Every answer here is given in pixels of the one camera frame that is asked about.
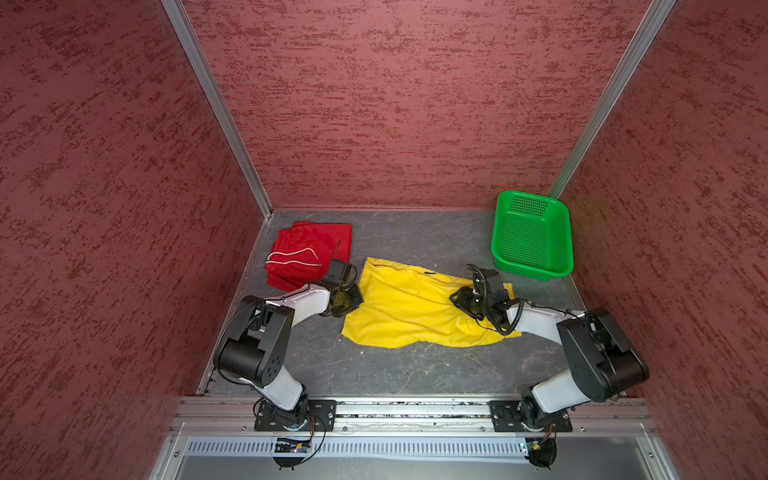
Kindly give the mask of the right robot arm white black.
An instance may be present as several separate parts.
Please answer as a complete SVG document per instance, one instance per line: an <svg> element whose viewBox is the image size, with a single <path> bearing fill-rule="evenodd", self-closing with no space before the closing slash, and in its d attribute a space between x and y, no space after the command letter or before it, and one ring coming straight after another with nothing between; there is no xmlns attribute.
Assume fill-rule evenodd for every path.
<svg viewBox="0 0 768 480"><path fill-rule="evenodd" d="M649 379L646 362L608 311L563 310L513 298L497 271L467 268L472 285L450 296L456 308L501 336L534 335L557 343L565 354L566 370L520 389L512 418L523 429L542 431L572 407L608 400Z"/></svg>

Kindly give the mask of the green plastic basket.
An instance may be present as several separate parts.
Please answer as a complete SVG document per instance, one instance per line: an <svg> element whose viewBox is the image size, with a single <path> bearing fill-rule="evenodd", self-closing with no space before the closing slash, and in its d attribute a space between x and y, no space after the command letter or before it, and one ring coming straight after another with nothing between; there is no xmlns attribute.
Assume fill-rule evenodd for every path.
<svg viewBox="0 0 768 480"><path fill-rule="evenodd" d="M557 199L519 191L497 196L491 253L496 267L549 281L574 268L570 212Z"/></svg>

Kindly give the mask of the red shorts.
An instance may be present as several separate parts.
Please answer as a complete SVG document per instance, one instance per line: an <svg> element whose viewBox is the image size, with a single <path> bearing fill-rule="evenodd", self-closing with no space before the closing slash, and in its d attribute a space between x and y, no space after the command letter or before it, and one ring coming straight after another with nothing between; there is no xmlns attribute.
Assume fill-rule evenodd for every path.
<svg viewBox="0 0 768 480"><path fill-rule="evenodd" d="M290 292L320 281L332 260L350 260L352 240L353 227L349 224L295 222L278 233L267 256L267 284Z"/></svg>

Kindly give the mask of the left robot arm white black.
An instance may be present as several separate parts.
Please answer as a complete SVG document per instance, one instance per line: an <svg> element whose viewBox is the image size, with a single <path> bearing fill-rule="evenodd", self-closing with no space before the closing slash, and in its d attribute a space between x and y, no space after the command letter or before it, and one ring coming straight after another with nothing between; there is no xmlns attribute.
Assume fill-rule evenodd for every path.
<svg viewBox="0 0 768 480"><path fill-rule="evenodd" d="M246 385L262 398L256 416L270 415L288 431L312 420L306 387L284 366L292 328L316 315L342 318L363 304L358 270L332 260L319 281L274 298L249 295L224 327L212 361L225 381Z"/></svg>

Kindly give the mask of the yellow shorts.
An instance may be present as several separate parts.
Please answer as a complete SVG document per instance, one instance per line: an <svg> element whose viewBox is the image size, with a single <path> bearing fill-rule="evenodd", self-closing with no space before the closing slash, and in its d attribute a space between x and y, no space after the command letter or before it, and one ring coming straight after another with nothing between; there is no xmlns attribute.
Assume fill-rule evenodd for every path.
<svg viewBox="0 0 768 480"><path fill-rule="evenodd" d="M387 349L420 342L470 348L503 341L489 321L476 321L451 302L452 294L471 285L470 279L369 257L359 280L363 303L346 315L342 336Z"/></svg>

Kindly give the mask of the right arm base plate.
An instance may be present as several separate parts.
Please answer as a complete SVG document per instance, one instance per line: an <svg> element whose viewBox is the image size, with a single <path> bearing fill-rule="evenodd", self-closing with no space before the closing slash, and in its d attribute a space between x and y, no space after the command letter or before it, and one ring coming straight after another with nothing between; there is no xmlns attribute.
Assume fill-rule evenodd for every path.
<svg viewBox="0 0 768 480"><path fill-rule="evenodd" d="M573 431L565 410L546 413L533 400L492 400L488 402L494 431L514 433L547 433Z"/></svg>

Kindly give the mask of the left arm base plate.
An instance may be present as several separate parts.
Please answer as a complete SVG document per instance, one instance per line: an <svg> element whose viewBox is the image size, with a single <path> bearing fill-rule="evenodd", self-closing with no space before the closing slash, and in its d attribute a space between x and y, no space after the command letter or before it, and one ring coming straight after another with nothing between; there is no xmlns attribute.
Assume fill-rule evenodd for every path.
<svg viewBox="0 0 768 480"><path fill-rule="evenodd" d="M290 411L279 409L263 400L254 407L253 429L256 432L313 432L332 431L337 402L334 400L300 400Z"/></svg>

